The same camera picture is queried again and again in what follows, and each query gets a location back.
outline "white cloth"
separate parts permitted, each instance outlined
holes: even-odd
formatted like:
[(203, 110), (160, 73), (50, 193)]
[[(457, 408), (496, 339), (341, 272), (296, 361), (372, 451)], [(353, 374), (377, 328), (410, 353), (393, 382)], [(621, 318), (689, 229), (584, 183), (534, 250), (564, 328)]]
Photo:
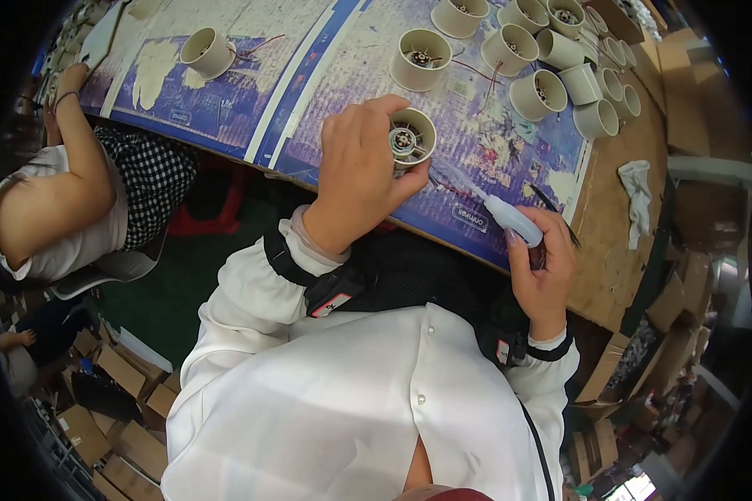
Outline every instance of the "white cloth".
[[(63, 144), (43, 148), (34, 162), (35, 165), (23, 166), (16, 173), (2, 180), (0, 190), (13, 177), (45, 177), (70, 171), (67, 151)], [(90, 227), (62, 238), (49, 248), (31, 256), (17, 271), (11, 270), (5, 256), (0, 252), (0, 264), (10, 272), (14, 280), (22, 280), (26, 276), (51, 281), (58, 280), (76, 269), (95, 262), (100, 256), (119, 250), (125, 244), (128, 230), (128, 203), (125, 187), (109, 155), (106, 155), (106, 162), (109, 164), (111, 185), (117, 192), (117, 201), (111, 211)]]
[[(292, 258), (320, 276), (338, 264), (279, 225)], [(495, 501), (547, 499), (519, 399), (537, 425), (554, 492), (575, 346), (502, 374), (461, 317), (427, 304), (305, 316), (304, 289), (276, 275), (263, 241), (233, 253), (199, 310), (167, 421), (169, 501), (391, 501), (418, 436), (435, 483)], [(565, 332), (532, 346), (553, 349)]]
[(638, 238), (649, 234), (649, 203), (652, 192), (649, 190), (649, 162), (635, 160), (618, 168), (618, 177), (630, 196), (630, 250), (638, 249)]

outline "wooden table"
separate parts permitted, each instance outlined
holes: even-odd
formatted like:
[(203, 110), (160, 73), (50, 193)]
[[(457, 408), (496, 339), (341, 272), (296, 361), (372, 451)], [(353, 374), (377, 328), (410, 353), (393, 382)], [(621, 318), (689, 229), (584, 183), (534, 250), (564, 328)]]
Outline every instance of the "wooden table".
[[(597, 141), (591, 155), (591, 143), (573, 125), (571, 105), (537, 124), (516, 115), (507, 96), (510, 78), (499, 79), (487, 104), (489, 78), (456, 63), (446, 69), (443, 84), (427, 93), (404, 91), (392, 81), (386, 68), (400, 35), (413, 28), (433, 30), (429, 13), (437, 0), (140, 1), (159, 5), (147, 19), (122, 15), (110, 55), (81, 92), (87, 112), (316, 189), (322, 119), (349, 102), (404, 95), (431, 117), (439, 143), (432, 182), (392, 221), (506, 272), (503, 232), (458, 179), (465, 175), (513, 204), (540, 205), (529, 187), (534, 184), (572, 221), (584, 246), (570, 308), (618, 329), (641, 278), (632, 263), (646, 261), (651, 242), (635, 253), (625, 250), (629, 199), (615, 171), (630, 159), (649, 159), (650, 187), (657, 195), (666, 169), (662, 124), (651, 114), (642, 86), (637, 85), (642, 117), (618, 137)], [(455, 60), (486, 74), (491, 71), (479, 47), (498, 30), (495, 10), (506, 0), (493, 3), (474, 37), (448, 38)], [(178, 57), (188, 35), (207, 25), (228, 34), (238, 52), (286, 36), (204, 82)], [(528, 66), (519, 78), (532, 71)], [(660, 164), (654, 162), (658, 152)], [(659, 210), (655, 200), (652, 221)], [(605, 278), (607, 268), (619, 275)]]

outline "bracelet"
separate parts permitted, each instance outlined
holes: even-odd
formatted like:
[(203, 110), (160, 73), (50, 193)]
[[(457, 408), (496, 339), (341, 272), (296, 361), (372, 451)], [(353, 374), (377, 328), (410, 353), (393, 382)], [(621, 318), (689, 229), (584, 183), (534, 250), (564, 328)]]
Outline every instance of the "bracelet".
[(78, 99), (81, 99), (81, 95), (78, 93), (78, 91), (68, 91), (65, 92), (64, 95), (62, 95), (60, 98), (56, 99), (56, 104), (53, 106), (53, 114), (56, 114), (56, 111), (58, 110), (58, 105), (60, 104), (61, 100), (67, 97), (70, 94), (75, 94), (78, 96)]

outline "label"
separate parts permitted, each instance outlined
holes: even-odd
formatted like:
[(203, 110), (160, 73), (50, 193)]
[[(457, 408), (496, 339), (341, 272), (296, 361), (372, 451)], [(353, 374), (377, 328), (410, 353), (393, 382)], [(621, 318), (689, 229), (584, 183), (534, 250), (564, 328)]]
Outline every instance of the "label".
[(454, 207), (451, 209), (452, 214), (458, 220), (461, 220), (468, 226), (473, 226), (482, 233), (488, 232), (488, 224), (490, 219), (486, 215), (482, 215), (470, 207), (466, 207), (459, 202), (454, 203)]
[(329, 314), (330, 311), (332, 311), (335, 308), (339, 308), (340, 306), (343, 305), (343, 303), (345, 303), (349, 299), (351, 299), (351, 296), (349, 296), (348, 294), (340, 293), (332, 297), (331, 301), (327, 302), (320, 308), (313, 311), (312, 316), (314, 316), (315, 318), (321, 318), (323, 316), (326, 316)]
[(506, 341), (499, 340), (499, 347), (495, 350), (495, 356), (503, 365), (507, 365), (507, 359), (510, 357), (510, 345)]

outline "red stool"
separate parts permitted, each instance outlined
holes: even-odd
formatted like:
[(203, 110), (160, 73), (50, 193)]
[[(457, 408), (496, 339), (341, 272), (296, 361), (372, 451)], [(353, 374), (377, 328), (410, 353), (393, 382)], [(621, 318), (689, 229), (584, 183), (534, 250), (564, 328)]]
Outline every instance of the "red stool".
[(225, 159), (214, 156), (204, 156), (201, 159), (200, 171), (222, 170), (231, 173), (231, 183), (226, 193), (225, 203), (221, 214), (211, 220), (196, 220), (189, 213), (188, 201), (185, 200), (178, 206), (170, 219), (168, 235), (194, 236), (194, 235), (217, 235), (221, 233), (234, 233), (240, 227), (240, 221), (236, 219), (242, 205), (245, 186), (248, 184), (250, 170), (242, 165), (234, 164)]

